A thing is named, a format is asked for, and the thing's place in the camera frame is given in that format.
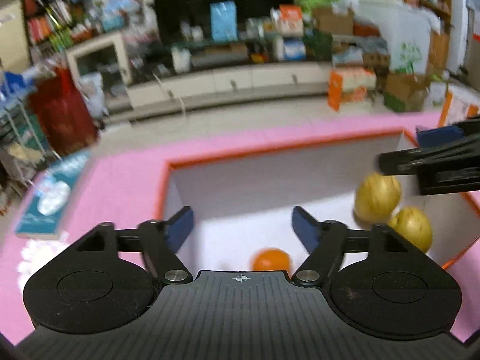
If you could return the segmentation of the yellow-green passion fruit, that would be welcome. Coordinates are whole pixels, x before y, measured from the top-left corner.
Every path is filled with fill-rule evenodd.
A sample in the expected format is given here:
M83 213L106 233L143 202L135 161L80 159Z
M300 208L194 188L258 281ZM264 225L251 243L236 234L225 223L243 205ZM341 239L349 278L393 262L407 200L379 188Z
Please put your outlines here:
M399 205L402 187L395 176L371 173L355 192L354 212L366 223L383 222Z
M424 254L431 248L433 228L426 214L415 206L406 206L394 215L388 225Z

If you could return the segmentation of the kumquat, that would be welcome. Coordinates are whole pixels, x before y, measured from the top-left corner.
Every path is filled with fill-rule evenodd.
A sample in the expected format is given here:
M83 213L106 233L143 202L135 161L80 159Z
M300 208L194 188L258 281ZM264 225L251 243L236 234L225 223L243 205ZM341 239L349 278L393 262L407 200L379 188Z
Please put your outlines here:
M290 273L292 261L288 253L277 248L267 248L256 253L250 269L254 272L285 271Z

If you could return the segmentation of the orange white canister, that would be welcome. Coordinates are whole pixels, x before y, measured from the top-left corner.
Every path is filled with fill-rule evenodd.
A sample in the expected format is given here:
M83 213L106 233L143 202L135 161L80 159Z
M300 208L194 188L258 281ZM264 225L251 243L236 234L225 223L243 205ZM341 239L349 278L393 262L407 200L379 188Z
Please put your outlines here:
M442 106L438 127L453 125L457 122L479 115L479 92L466 87L450 83Z

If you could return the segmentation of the pink flowered tablecloth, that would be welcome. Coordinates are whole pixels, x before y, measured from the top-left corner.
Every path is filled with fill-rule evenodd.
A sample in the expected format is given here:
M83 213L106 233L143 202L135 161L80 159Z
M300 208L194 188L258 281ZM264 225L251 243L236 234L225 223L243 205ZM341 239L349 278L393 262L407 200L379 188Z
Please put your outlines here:
M374 115L163 145L93 161L61 220L61 247L8 234L1 339L27 359L458 359L479 330L479 191L424 196L402 175L402 207L422 210L422 253L385 224L350 228L326 284L286 271L145 269L138 226L166 221L168 161L323 137L430 127L434 115Z

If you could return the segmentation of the orange cardboard box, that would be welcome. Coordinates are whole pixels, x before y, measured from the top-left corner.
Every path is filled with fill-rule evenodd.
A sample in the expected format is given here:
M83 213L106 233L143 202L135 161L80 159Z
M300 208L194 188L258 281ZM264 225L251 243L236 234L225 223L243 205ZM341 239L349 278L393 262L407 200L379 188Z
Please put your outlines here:
M160 215L193 210L193 232L178 252L191 272L249 271L267 248L283 250L299 267L308 253L291 227L293 209L360 228L356 189L374 171L374 159L414 145L411 134L391 130L174 158Z

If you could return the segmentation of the orange fruit carton on floor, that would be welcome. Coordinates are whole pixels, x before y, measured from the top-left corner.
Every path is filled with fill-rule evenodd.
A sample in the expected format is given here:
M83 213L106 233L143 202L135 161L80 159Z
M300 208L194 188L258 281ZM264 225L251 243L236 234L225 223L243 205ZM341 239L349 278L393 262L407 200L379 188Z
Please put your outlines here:
M375 73L363 67L334 68L329 73L327 104L336 112L366 105L376 86Z

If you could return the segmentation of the white fridge with green print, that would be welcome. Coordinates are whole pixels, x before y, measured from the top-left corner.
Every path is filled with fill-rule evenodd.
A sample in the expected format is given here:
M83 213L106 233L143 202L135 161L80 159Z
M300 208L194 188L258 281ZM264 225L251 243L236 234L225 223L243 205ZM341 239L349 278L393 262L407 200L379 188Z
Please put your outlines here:
M391 56L390 70L425 74L431 46L431 21L403 2L358 0L358 14L379 28Z

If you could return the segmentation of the teal book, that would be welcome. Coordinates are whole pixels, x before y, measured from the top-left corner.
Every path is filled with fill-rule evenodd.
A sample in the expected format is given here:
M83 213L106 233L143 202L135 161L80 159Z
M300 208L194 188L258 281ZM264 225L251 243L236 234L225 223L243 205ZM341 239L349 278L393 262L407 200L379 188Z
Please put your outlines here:
M41 180L35 184L32 201L16 226L17 237L43 240L59 238L60 221L90 156L89 150L81 150L47 168Z

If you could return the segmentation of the white TV cabinet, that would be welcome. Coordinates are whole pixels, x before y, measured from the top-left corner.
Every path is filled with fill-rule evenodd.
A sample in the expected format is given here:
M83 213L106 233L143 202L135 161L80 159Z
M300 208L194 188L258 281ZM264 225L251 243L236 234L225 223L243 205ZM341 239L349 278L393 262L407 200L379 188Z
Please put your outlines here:
M149 106L203 107L250 100L325 94L328 63L268 63L154 77L127 88L135 111Z

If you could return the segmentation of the red paper bag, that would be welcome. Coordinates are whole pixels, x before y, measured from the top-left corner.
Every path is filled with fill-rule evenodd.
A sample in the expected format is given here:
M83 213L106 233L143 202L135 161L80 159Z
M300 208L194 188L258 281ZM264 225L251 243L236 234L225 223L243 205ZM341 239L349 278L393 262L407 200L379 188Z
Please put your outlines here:
M66 156L94 144L98 131L71 72L56 67L53 75L38 80L28 96L50 147Z

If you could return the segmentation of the white glass door cabinet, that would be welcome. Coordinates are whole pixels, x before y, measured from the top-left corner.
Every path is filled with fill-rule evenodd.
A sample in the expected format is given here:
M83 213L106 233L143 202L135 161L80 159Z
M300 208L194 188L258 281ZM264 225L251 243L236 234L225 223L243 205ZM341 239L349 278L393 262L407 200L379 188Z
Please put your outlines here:
M132 73L124 38L120 31L105 33L67 49L66 58L73 82L80 85L81 77L105 73L125 86L132 83Z

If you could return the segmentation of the blue card on shelf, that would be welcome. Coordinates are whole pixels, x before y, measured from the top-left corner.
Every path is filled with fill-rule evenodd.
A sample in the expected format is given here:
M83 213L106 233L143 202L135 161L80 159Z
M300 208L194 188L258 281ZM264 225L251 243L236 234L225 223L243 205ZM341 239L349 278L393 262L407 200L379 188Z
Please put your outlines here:
M236 41L237 9L234 1L210 5L211 37L214 41Z

